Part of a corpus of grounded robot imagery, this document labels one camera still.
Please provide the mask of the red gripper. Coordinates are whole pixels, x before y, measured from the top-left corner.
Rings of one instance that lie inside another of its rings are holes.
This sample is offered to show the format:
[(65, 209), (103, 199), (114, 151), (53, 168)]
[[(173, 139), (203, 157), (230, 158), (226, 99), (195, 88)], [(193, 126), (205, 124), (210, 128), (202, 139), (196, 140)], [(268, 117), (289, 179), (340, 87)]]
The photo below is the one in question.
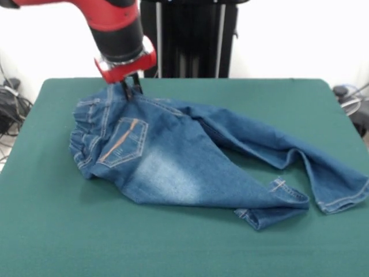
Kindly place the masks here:
[(140, 77), (137, 72), (151, 69), (157, 63), (156, 50), (147, 36), (143, 37), (142, 46), (143, 50), (139, 55), (126, 62), (111, 62), (101, 54), (94, 59), (98, 71), (107, 84), (120, 82), (127, 101), (131, 101), (133, 97), (133, 87), (125, 78), (132, 74), (134, 87), (138, 89), (140, 94), (143, 94)]

